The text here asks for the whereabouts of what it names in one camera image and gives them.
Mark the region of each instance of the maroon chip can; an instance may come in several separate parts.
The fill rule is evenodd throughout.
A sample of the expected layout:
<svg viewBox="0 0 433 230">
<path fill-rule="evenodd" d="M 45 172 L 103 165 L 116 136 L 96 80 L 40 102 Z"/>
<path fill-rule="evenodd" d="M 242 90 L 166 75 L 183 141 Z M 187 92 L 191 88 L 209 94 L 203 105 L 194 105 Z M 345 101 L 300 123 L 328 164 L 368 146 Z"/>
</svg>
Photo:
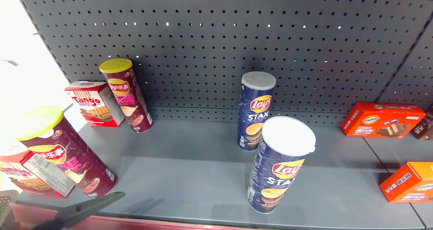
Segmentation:
<svg viewBox="0 0 433 230">
<path fill-rule="evenodd" d="M 89 148 L 58 107 L 40 107 L 12 124 L 12 137 L 57 165 L 90 198 L 110 193 L 117 176 Z"/>
<path fill-rule="evenodd" d="M 99 69 L 107 79 L 132 130 L 141 133 L 149 130 L 153 121 L 132 66 L 129 59 L 111 59 L 99 65 Z"/>
</svg>

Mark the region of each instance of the gray plastic lid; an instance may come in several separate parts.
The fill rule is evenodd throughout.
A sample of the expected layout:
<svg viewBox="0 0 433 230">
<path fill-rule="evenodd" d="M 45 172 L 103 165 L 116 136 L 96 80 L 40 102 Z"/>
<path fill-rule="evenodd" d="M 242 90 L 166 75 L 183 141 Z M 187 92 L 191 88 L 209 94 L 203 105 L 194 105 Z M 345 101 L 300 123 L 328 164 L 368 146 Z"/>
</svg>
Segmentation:
<svg viewBox="0 0 433 230">
<path fill-rule="evenodd" d="M 248 72 L 242 76 L 242 84 L 254 90 L 270 90 L 277 80 L 265 72 Z"/>
<path fill-rule="evenodd" d="M 286 116 L 269 118 L 261 129 L 263 140 L 286 156 L 304 156 L 316 150 L 316 136 L 305 123 Z"/>
</svg>

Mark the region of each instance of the shelf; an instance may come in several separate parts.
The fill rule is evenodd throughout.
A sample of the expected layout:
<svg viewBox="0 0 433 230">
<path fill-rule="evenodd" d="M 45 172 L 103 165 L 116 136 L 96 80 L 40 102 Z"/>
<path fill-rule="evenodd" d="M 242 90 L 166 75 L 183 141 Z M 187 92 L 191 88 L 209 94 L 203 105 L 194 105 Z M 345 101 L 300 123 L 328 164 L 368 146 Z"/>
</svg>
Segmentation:
<svg viewBox="0 0 433 230">
<path fill-rule="evenodd" d="M 417 140 L 411 134 L 402 139 L 365 138 L 382 161 L 385 168 L 394 173 L 406 162 L 431 162 L 433 142 Z M 433 204 L 430 202 L 411 203 L 428 228 L 433 228 Z"/>
<path fill-rule="evenodd" d="M 255 153 L 236 145 L 236 123 L 157 120 L 150 131 L 135 134 L 124 122 L 120 128 L 85 125 L 80 134 L 118 173 L 115 191 L 126 193 L 102 215 L 237 227 L 424 228 L 409 204 L 386 201 L 378 181 L 388 173 L 362 138 L 312 129 L 317 150 L 268 215 L 246 199 Z M 65 207 L 87 199 L 75 189 L 67 199 L 22 193 L 18 200 Z"/>
</svg>

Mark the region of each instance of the perforated metal panel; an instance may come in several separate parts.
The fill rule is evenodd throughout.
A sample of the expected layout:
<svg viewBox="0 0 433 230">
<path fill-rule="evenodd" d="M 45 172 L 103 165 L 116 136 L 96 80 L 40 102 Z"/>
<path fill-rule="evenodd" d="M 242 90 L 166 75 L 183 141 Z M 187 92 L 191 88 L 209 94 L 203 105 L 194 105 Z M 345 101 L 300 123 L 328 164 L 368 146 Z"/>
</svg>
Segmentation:
<svg viewBox="0 0 433 230">
<path fill-rule="evenodd" d="M 402 68 L 379 99 L 426 109 L 433 102 L 433 24 L 430 23 Z"/>
<path fill-rule="evenodd" d="M 238 111 L 233 109 L 200 109 L 190 107 L 151 107 L 156 119 L 198 120 L 207 122 L 237 122 Z M 309 113 L 271 111 L 270 116 L 290 116 L 315 127 L 337 127 L 346 118 L 345 113 Z"/>
<path fill-rule="evenodd" d="M 272 110 L 314 113 L 374 101 L 433 9 L 430 0 L 23 2 L 70 82 L 103 80 L 101 62 L 129 58 L 153 107 L 235 110 L 242 74 L 266 71 L 277 78 Z"/>
</svg>

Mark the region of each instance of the ovaltine box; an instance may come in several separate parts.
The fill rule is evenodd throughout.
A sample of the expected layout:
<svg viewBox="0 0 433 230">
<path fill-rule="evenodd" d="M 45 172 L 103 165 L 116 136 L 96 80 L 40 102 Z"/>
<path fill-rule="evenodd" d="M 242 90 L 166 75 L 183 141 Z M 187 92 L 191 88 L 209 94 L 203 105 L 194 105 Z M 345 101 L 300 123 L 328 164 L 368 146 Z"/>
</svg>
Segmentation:
<svg viewBox="0 0 433 230">
<path fill-rule="evenodd" d="M 433 162 L 407 162 L 380 184 L 389 202 L 433 202 Z"/>
<path fill-rule="evenodd" d="M 119 127 L 125 119 L 106 82 L 73 82 L 65 91 L 91 126 Z"/>
<path fill-rule="evenodd" d="M 424 116 L 415 105 L 358 102 L 341 129 L 347 136 L 403 138 Z"/>
<path fill-rule="evenodd" d="M 433 140 L 433 104 L 427 109 L 426 116 L 410 132 L 417 139 Z"/>
<path fill-rule="evenodd" d="M 29 151 L 20 142 L 1 138 L 0 171 L 2 177 L 30 193 L 66 198 L 74 182 L 55 164 Z"/>
</svg>

